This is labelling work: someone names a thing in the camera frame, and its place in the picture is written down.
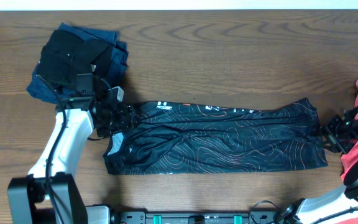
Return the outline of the black shirt with orange lines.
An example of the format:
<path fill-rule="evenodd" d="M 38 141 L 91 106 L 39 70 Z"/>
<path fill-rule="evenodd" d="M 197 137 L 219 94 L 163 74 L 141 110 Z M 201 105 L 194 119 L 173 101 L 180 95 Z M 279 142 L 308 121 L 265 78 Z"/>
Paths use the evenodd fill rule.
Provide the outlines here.
<path fill-rule="evenodd" d="M 316 108 L 306 98 L 275 110 L 151 101 L 139 125 L 112 137 L 114 175 L 281 172 L 327 166 Z"/>

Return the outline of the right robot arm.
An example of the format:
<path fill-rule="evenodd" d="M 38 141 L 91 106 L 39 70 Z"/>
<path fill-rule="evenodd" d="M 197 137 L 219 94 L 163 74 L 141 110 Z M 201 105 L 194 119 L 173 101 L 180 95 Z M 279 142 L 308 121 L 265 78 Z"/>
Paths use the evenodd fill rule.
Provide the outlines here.
<path fill-rule="evenodd" d="M 343 117 L 334 116 L 320 129 L 325 148 L 348 155 L 358 141 L 358 105 Z M 339 223 L 358 218 L 358 159 L 343 184 L 320 197 L 301 198 L 281 213 L 274 223 Z"/>

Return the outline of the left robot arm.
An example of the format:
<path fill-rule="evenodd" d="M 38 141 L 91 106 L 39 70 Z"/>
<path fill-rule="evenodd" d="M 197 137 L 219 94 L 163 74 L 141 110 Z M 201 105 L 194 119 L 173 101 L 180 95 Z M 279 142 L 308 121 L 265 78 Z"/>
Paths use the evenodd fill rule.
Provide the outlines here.
<path fill-rule="evenodd" d="M 107 205 L 86 206 L 75 183 L 76 170 L 93 131 L 111 138 L 137 126 L 124 92 L 92 73 L 76 76 L 76 93 L 57 99 L 55 127 L 25 177 L 11 179 L 7 196 L 14 223 L 112 223 Z"/>

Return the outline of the folded navy blue garment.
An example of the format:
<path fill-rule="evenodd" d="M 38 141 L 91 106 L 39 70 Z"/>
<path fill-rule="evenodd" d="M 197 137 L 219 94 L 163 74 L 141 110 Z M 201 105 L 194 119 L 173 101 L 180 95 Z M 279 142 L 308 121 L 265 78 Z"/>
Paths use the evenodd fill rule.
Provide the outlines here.
<path fill-rule="evenodd" d="M 114 87 L 118 86 L 123 79 L 125 72 L 128 68 L 127 58 L 129 55 L 127 49 L 127 43 L 119 40 L 120 32 L 116 30 L 101 30 L 101 29 L 91 29 L 87 27 L 76 27 L 70 26 L 68 24 L 62 23 L 56 30 L 65 30 L 71 32 L 72 34 L 77 35 L 83 40 L 88 40 L 90 38 L 103 40 L 112 45 L 112 56 L 111 63 L 108 69 L 108 72 L 105 76 L 99 77 L 93 73 L 93 87 L 96 92 L 105 90 L 108 86 Z M 57 103 L 55 95 L 52 93 L 51 89 L 47 87 L 47 80 L 45 80 L 41 75 L 37 73 L 39 62 L 32 72 L 32 81 L 27 87 L 27 92 L 33 98 L 48 102 L 48 103 Z M 68 98 L 79 92 L 78 86 L 79 81 L 77 78 L 77 86 L 74 90 L 65 88 L 63 86 L 56 86 L 50 84 L 50 86 L 55 90 L 55 93 L 58 94 L 60 98 Z"/>

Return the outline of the folded black garment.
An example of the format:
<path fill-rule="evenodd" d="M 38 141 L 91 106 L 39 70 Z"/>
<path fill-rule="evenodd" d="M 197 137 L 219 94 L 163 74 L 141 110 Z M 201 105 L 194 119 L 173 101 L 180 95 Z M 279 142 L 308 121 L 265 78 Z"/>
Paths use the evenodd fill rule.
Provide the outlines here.
<path fill-rule="evenodd" d="M 112 45 L 103 40 L 55 30 L 41 51 L 37 73 L 52 85 L 74 90 L 78 74 L 105 76 L 111 56 Z"/>

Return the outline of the black mounting rail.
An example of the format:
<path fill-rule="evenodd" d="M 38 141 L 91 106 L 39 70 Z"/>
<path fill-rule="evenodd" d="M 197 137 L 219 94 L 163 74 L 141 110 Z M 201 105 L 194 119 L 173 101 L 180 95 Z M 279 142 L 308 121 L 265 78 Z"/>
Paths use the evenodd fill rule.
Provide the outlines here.
<path fill-rule="evenodd" d="M 275 223 L 277 212 L 256 211 L 245 213 L 169 213 L 169 212 L 114 212 L 110 223 L 116 224 L 270 224 Z"/>

